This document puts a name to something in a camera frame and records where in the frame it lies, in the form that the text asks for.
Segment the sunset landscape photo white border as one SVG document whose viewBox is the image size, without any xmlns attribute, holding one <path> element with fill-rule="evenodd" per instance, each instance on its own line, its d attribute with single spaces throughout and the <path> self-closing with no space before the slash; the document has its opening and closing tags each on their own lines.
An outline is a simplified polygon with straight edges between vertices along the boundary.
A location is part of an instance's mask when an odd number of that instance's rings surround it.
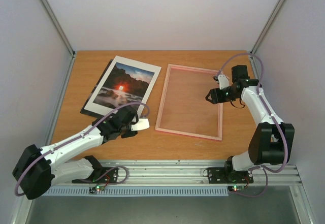
<svg viewBox="0 0 325 224">
<path fill-rule="evenodd" d="M 131 102 L 146 103 L 161 67 L 121 56 L 110 60 L 80 113 L 101 117 Z"/>
</svg>

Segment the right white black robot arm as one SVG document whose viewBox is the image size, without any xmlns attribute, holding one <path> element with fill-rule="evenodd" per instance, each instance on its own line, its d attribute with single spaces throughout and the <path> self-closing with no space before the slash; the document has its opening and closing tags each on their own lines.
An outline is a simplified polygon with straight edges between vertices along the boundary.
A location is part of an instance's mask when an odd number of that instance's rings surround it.
<svg viewBox="0 0 325 224">
<path fill-rule="evenodd" d="M 255 169 L 279 173 L 289 161 L 295 129 L 285 123 L 268 102 L 261 82 L 248 76 L 246 65 L 232 67 L 232 78 L 218 72 L 214 77 L 219 87 L 211 89 L 206 101 L 212 104 L 233 103 L 239 100 L 247 107 L 256 124 L 248 150 L 230 156 L 224 164 L 223 175 L 228 183 L 235 183 Z"/>
</svg>

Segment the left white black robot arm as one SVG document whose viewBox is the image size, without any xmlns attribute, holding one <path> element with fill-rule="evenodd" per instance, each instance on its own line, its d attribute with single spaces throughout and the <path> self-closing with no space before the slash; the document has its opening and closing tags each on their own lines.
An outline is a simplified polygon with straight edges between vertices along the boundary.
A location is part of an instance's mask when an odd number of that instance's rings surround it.
<svg viewBox="0 0 325 224">
<path fill-rule="evenodd" d="M 15 196 L 26 196 L 33 200 L 51 186 L 67 181 L 98 182 L 105 173 L 94 156 L 89 155 L 74 162 L 70 160 L 88 149 L 118 137 L 134 137 L 138 131 L 148 128 L 148 118 L 139 117 L 133 103 L 129 103 L 117 107 L 82 131 L 57 143 L 43 147 L 35 144 L 27 146 L 12 172 L 17 181 Z"/>
</svg>

